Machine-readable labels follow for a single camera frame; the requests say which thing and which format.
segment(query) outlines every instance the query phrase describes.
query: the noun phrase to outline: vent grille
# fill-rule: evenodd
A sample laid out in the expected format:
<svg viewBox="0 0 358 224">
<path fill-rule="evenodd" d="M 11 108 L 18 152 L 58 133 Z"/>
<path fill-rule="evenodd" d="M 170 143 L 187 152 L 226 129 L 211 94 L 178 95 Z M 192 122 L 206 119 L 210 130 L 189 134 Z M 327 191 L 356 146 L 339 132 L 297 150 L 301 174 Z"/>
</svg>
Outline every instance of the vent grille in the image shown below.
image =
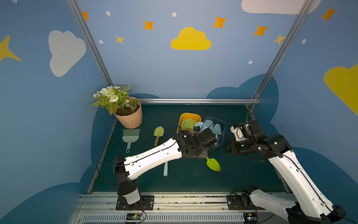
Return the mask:
<svg viewBox="0 0 358 224">
<path fill-rule="evenodd" d="M 82 223 L 124 223 L 126 213 L 91 213 L 83 217 Z M 164 222 L 244 222 L 243 213 L 164 213 L 148 214 L 144 223 Z"/>
</svg>

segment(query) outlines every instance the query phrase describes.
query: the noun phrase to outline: cloud decal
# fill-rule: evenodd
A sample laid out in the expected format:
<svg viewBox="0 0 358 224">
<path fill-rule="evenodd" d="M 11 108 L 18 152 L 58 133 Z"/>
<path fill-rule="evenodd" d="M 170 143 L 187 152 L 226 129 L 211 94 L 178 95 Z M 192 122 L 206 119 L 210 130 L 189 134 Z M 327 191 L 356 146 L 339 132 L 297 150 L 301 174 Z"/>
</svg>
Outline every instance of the cloud decal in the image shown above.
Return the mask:
<svg viewBox="0 0 358 224">
<path fill-rule="evenodd" d="M 324 75 L 324 82 L 358 115 L 358 64 L 352 68 L 334 67 Z"/>
<path fill-rule="evenodd" d="M 178 38 L 171 41 L 170 46 L 176 50 L 207 50 L 211 47 L 211 41 L 206 39 L 204 32 L 185 27 Z"/>
<path fill-rule="evenodd" d="M 62 33 L 53 30 L 48 36 L 48 45 L 52 54 L 50 68 L 53 74 L 61 77 L 76 64 L 86 52 L 86 44 L 70 31 Z"/>
<path fill-rule="evenodd" d="M 248 13 L 297 14 L 305 0 L 242 0 L 242 10 Z M 314 0 L 308 13 L 313 12 L 321 0 Z"/>
</svg>

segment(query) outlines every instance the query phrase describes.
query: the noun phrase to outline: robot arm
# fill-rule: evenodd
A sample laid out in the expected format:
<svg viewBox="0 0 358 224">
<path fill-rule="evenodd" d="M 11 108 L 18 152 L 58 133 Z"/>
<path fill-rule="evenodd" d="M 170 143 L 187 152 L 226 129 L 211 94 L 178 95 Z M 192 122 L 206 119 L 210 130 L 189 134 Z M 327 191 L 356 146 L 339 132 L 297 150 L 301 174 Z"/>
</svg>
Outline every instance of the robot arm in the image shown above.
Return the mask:
<svg viewBox="0 0 358 224">
<path fill-rule="evenodd" d="M 180 131 L 165 143 L 141 154 L 125 158 L 116 156 L 113 173 L 117 180 L 117 194 L 125 197 L 129 205 L 138 202 L 140 194 L 134 180 L 140 175 L 173 159 L 198 157 L 215 142 L 217 139 L 209 128 L 195 134 Z"/>
<path fill-rule="evenodd" d="M 229 141 L 225 145 L 226 150 L 237 155 L 259 153 L 268 159 L 282 175 L 298 201 L 282 201 L 262 190 L 250 188 L 242 192 L 242 195 L 246 195 L 246 199 L 254 206 L 269 210 L 291 224 L 333 223 L 346 215 L 341 206 L 334 206 L 318 189 L 282 135 L 273 134 L 267 137 L 256 120 L 240 124 L 238 135 L 244 136 L 243 140 Z"/>
<path fill-rule="evenodd" d="M 251 187 L 242 192 L 242 200 L 246 200 L 246 204 L 271 211 L 290 224 L 330 224 L 346 215 L 341 206 L 333 205 L 317 188 L 282 135 L 267 137 L 256 120 L 231 129 L 239 141 L 228 141 L 225 150 L 235 155 L 259 153 L 268 159 L 283 176 L 298 201 L 282 201 Z M 197 157 L 216 141 L 210 129 L 193 135 L 188 131 L 180 131 L 165 143 L 144 153 L 126 158 L 117 156 L 113 172 L 117 179 L 118 195 L 125 197 L 129 205 L 138 202 L 140 194 L 134 180 L 141 174 L 173 159 Z"/>
</svg>

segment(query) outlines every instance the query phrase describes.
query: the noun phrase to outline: yellow star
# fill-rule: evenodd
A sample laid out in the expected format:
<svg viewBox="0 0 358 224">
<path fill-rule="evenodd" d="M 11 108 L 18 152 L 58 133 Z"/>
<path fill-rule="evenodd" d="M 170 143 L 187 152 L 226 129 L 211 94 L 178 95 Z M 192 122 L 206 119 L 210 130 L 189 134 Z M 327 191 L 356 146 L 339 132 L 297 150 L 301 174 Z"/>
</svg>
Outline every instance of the yellow star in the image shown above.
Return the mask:
<svg viewBox="0 0 358 224">
<path fill-rule="evenodd" d="M 144 22 L 145 22 L 145 30 L 146 29 L 151 29 L 151 30 L 153 30 L 153 27 L 152 27 L 152 25 L 153 25 L 153 22 L 147 22 L 147 21 L 145 21 L 144 20 Z"/>
<path fill-rule="evenodd" d="M 275 40 L 274 42 L 278 42 L 279 44 L 281 44 L 281 41 L 282 41 L 283 39 L 285 39 L 285 38 L 286 38 L 286 37 L 282 37 L 281 34 L 280 34 L 279 38 L 277 38 L 277 40 Z"/>
<path fill-rule="evenodd" d="M 225 20 L 226 20 L 226 18 L 220 19 L 219 17 L 216 17 L 216 23 L 214 24 L 213 28 L 220 27 L 222 29 Z"/>
<path fill-rule="evenodd" d="M 260 35 L 260 36 L 263 36 L 263 33 L 265 32 L 265 30 L 267 29 L 268 27 L 262 27 L 262 26 L 258 26 L 258 29 L 257 29 L 257 32 L 254 34 L 254 36 L 256 35 Z"/>
<path fill-rule="evenodd" d="M 122 44 L 123 44 L 123 42 L 122 42 L 122 40 L 123 40 L 123 38 L 124 37 L 122 37 L 122 38 L 119 38 L 117 35 L 116 35 L 116 37 L 117 37 L 117 40 L 116 40 L 116 42 L 121 42 Z"/>
<path fill-rule="evenodd" d="M 16 55 L 14 55 L 9 50 L 9 41 L 10 41 L 10 35 L 5 37 L 5 39 L 0 43 L 0 62 L 1 62 L 2 59 L 6 58 L 6 57 L 13 58 L 13 59 L 16 59 L 18 61 L 21 61 L 18 57 L 16 57 Z"/>
<path fill-rule="evenodd" d="M 88 15 L 87 15 L 88 12 L 82 12 L 82 14 L 83 14 L 83 17 L 84 17 L 85 20 L 88 20 L 88 21 L 90 20 L 90 19 L 88 18 Z"/>
<path fill-rule="evenodd" d="M 331 7 L 328 8 L 327 12 L 321 17 L 321 18 L 325 18 L 326 21 L 329 20 L 329 17 L 331 17 L 331 15 L 333 13 L 335 13 L 337 10 L 331 10 Z"/>
</svg>

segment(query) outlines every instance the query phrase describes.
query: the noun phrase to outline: soil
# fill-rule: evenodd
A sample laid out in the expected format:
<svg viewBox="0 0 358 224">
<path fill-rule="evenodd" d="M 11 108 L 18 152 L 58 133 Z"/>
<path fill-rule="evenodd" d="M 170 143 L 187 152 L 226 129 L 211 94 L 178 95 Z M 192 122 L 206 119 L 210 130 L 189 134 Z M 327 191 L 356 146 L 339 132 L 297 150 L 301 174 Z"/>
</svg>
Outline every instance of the soil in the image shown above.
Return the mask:
<svg viewBox="0 0 358 224">
<path fill-rule="evenodd" d="M 127 115 L 134 114 L 138 109 L 139 109 L 139 105 L 138 105 L 137 108 L 134 110 L 134 112 L 132 111 L 131 108 L 129 108 L 129 107 L 124 107 L 124 111 L 126 112 L 126 114 L 124 114 L 123 111 L 122 111 L 120 108 L 118 108 L 117 111 L 116 111 L 116 114 L 119 115 L 119 116 L 127 116 Z"/>
</svg>

